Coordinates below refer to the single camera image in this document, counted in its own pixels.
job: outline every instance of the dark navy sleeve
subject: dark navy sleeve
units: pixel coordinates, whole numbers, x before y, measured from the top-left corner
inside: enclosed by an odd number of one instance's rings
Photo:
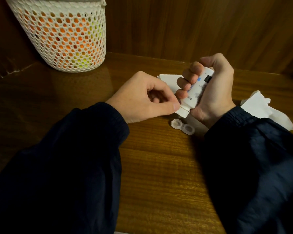
[[[235,107],[205,140],[203,170],[227,233],[293,233],[293,134]]]
[[[106,103],[72,110],[0,173],[0,233],[114,233],[128,134]]]

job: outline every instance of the paper packaging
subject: paper packaging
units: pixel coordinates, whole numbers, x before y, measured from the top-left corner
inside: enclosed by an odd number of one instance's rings
[[[270,118],[285,129],[293,130],[293,124],[288,116],[268,106],[268,103],[270,103],[270,98],[265,98],[264,95],[257,90],[253,92],[248,99],[241,101],[241,108],[255,117]]]
[[[177,79],[179,77],[182,77],[182,75],[160,74],[158,76],[159,79],[168,84],[173,93],[176,93],[176,91],[180,89],[180,87],[177,85]],[[241,101],[241,108],[255,117],[270,118],[274,122],[283,126],[285,129],[293,130],[293,123],[288,118],[288,116],[268,106],[268,103],[270,103],[270,98],[265,98],[261,92],[257,90],[253,92],[248,99]],[[187,117],[187,123],[195,127],[195,132],[197,132],[196,129],[203,130],[204,132],[207,131],[207,128],[205,128],[205,126],[200,122],[196,121],[191,115]]]

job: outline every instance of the hand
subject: hand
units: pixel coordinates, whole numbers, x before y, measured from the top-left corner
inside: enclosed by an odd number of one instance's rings
[[[182,89],[177,90],[176,96],[180,99],[187,97],[187,90],[203,73],[204,66],[213,68],[215,73],[199,104],[191,110],[191,115],[211,128],[226,112],[235,107],[231,96],[234,70],[221,53],[202,57],[200,62],[194,62],[189,69],[184,70],[182,73],[184,78],[177,80],[178,86]]]
[[[164,81],[143,71],[134,74],[106,103],[113,106],[126,123],[169,115],[180,107]]]

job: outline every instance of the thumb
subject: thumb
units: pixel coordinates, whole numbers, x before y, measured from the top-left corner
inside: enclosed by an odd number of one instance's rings
[[[149,118],[170,115],[180,108],[179,102],[151,103]]]

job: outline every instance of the fingernail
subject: fingernail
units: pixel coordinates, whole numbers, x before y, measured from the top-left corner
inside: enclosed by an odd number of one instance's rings
[[[174,103],[174,112],[176,112],[180,108],[179,103]]]

